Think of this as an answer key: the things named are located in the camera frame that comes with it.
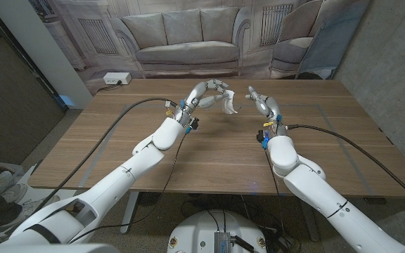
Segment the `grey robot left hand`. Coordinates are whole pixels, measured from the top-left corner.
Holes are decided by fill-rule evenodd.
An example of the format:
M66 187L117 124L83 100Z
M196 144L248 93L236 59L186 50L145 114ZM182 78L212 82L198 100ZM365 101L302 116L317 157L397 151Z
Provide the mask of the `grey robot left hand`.
M217 101L228 98L228 84L218 80L211 79L209 81L200 82L193 90L182 100L177 109L175 120L180 123L182 127L190 124L192 120L191 114L196 108L208 108L214 105ZM203 97L207 91L217 91L219 95Z

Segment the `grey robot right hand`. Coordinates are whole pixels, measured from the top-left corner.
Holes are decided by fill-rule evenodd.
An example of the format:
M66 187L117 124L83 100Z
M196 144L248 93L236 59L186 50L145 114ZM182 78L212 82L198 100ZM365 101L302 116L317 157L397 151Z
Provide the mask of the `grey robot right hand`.
M264 126L268 129L259 130L257 140L259 142L268 141L276 136L289 138L286 127L282 123L282 115L276 99L257 93L252 86L248 87L248 91L250 94L245 97L252 100L259 113L267 118Z

